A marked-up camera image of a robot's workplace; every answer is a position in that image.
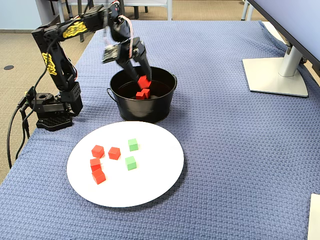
monitor stand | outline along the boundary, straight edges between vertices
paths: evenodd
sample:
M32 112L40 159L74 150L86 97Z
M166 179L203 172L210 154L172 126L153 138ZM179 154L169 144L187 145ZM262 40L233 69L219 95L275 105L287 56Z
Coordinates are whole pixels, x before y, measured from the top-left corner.
M297 70L302 54L293 46L284 57L243 59L251 92L308 97L306 84Z

robotic arm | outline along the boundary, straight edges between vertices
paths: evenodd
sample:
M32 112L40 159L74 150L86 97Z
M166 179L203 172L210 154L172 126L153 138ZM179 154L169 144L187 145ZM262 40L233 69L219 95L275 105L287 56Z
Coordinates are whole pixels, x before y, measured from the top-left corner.
M113 40L119 43L105 48L102 62L116 61L134 81L138 81L139 75L131 64L131 59L134 59L140 63L147 79L151 80L152 73L144 43L139 37L133 38L131 22L120 15L118 1L114 1L108 9L103 5L95 6L64 23L42 25L34 30L32 35L59 94L54 96L51 93L35 93L34 87L27 92L28 105L37 113L38 128L56 131L70 127L72 116L77 116L83 107L80 85L76 81L77 70L65 54L60 42L106 26L110 27Z

monitor base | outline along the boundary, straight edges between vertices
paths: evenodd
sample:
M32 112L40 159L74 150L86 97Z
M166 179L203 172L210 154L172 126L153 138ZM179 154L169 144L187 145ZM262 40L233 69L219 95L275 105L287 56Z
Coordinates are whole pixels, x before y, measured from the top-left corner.
M308 97L304 79L298 70L294 76L281 76L283 57L243 59L244 70L251 92Z

green cube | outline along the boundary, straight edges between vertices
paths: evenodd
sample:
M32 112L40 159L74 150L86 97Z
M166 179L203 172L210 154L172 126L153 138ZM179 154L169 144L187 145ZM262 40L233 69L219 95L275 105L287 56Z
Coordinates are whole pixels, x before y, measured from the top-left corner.
M125 165L126 165L126 168L128 169L128 171L137 168L137 163L136 163L136 160L133 156L125 158Z
M128 145L129 145L130 152L138 150L138 143L135 138L128 140Z

black metal bucket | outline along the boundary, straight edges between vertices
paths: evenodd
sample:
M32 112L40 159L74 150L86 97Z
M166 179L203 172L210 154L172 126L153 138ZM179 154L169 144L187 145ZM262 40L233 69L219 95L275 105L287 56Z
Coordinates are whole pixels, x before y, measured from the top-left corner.
M140 66L134 68L140 76L143 74ZM172 96L177 87L177 78L161 68L151 67L151 69L149 99L136 99L136 93L141 89L125 71L122 70L112 77L110 88L107 89L108 94L116 102L120 116L124 120L157 123L168 116Z

